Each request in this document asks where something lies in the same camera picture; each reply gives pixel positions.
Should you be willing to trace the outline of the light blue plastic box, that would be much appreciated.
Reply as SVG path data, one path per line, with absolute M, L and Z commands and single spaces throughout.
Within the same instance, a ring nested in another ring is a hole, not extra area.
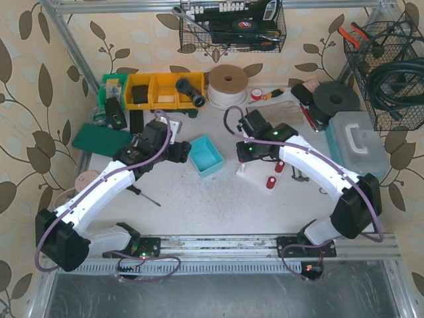
M 224 158 L 207 135 L 189 143 L 191 144 L 189 158 L 201 178 L 206 178 L 223 167 Z

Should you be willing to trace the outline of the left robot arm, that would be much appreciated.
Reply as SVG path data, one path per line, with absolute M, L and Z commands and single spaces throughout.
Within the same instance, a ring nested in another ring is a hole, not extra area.
M 171 119 L 162 110 L 146 124 L 142 133 L 115 153 L 106 168 L 74 198 L 53 211 L 42 209 L 35 217 L 36 252 L 34 264 L 41 272 L 48 269 L 40 263 L 45 255 L 55 269 L 75 270 L 88 256 L 114 254 L 130 258 L 146 253 L 140 245 L 140 233 L 126 223 L 89 231 L 96 215 L 118 194 L 128 189 L 139 195 L 134 186 L 154 165 L 163 161 L 184 163 L 191 144 L 177 142 L 182 122 Z

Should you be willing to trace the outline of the small hammer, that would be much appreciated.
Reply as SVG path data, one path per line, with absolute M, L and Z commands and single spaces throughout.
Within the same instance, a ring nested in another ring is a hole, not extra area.
M 297 182 L 308 182 L 309 178 L 307 176 L 303 176 L 301 173 L 301 170 L 295 168 L 294 166 L 291 167 L 292 169 L 292 175 L 291 178 Z

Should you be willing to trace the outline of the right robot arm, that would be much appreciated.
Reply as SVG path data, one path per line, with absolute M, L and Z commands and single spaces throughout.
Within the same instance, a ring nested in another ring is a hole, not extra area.
M 228 124 L 226 130 L 240 139 L 236 144 L 240 162 L 251 162 L 270 157 L 293 166 L 319 185 L 336 203 L 333 212 L 308 223 L 298 236 L 299 246 L 325 246 L 333 239 L 355 239 L 374 225 L 382 242 L 384 232 L 379 215 L 382 201 L 379 181 L 367 173 L 352 172 L 312 147 L 294 128 L 281 123 L 273 127 L 257 110 L 241 113 L 237 130 Z

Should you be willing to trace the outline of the small red spring front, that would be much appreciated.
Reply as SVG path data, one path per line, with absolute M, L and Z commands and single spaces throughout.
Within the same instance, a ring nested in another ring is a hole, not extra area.
M 284 167 L 285 167 L 285 162 L 281 160 L 278 161 L 275 165 L 275 172 L 278 174 L 282 173 Z

